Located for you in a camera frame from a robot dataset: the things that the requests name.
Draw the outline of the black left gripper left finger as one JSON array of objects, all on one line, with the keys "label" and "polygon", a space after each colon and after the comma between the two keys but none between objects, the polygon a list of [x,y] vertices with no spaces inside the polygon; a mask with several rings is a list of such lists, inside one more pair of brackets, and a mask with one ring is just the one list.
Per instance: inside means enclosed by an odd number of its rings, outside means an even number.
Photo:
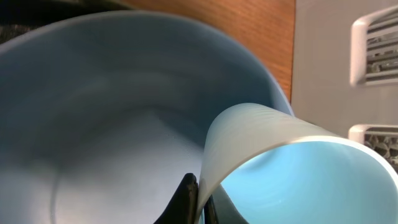
[{"label": "black left gripper left finger", "polygon": [[194,174],[186,173],[154,224],[194,224],[197,198],[197,179]]}]

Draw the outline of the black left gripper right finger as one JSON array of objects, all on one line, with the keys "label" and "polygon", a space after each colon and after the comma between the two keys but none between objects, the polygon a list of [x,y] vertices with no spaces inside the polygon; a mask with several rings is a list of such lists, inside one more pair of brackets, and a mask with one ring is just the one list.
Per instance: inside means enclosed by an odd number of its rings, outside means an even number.
[{"label": "black left gripper right finger", "polygon": [[207,200],[204,208],[204,224],[219,224],[218,216],[215,209],[215,203],[213,200],[213,196],[211,195]]}]

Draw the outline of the light blue cup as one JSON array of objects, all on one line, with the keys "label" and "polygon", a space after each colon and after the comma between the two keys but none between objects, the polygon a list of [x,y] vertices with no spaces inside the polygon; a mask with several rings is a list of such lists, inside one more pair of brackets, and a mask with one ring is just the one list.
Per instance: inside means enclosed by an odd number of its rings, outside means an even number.
[{"label": "light blue cup", "polygon": [[382,156],[254,103],[212,122],[197,214],[218,187],[248,223],[397,223],[397,173]]}]

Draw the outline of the dark blue plate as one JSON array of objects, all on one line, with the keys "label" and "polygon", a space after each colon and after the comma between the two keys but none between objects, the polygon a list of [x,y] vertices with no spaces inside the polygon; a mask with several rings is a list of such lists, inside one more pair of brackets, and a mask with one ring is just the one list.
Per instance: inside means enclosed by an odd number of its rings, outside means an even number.
[{"label": "dark blue plate", "polygon": [[7,41],[1,222],[153,223],[240,103],[292,111],[249,50],[193,19],[102,12]]}]

